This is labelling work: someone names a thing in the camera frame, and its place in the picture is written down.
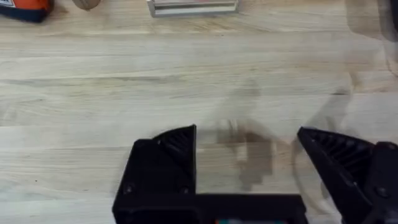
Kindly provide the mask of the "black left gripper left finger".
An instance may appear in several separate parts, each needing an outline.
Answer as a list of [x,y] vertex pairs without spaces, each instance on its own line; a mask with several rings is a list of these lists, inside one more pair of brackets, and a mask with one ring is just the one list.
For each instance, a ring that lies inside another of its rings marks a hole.
[[113,208],[146,195],[195,194],[197,126],[162,132],[134,142]]

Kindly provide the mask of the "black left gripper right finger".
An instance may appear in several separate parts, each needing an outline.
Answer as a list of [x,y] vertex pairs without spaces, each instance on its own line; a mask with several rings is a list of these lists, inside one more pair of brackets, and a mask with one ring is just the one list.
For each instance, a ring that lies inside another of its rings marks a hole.
[[397,145],[301,127],[305,149],[344,224],[397,224]]

